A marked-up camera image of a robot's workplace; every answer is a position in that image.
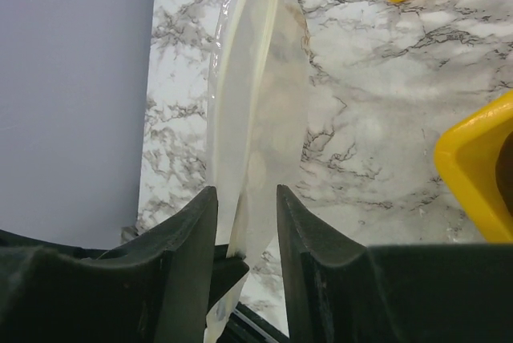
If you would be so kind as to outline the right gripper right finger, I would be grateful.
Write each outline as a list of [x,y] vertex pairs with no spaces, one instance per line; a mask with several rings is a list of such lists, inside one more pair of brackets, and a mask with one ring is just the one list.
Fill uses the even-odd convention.
[[366,247],[277,188],[293,342],[509,342],[512,247]]

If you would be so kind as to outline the clear zip top bag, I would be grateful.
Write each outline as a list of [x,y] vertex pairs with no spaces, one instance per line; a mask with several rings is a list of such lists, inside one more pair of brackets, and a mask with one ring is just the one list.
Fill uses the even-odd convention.
[[309,29],[298,0],[224,0],[208,76],[207,182],[216,239],[253,267],[277,232],[277,186],[299,171]]

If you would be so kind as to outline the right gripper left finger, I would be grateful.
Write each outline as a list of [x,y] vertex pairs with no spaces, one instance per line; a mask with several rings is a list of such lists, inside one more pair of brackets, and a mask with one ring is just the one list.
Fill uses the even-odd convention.
[[1,234],[4,342],[200,342],[212,306],[248,272],[216,244],[218,200],[111,250]]

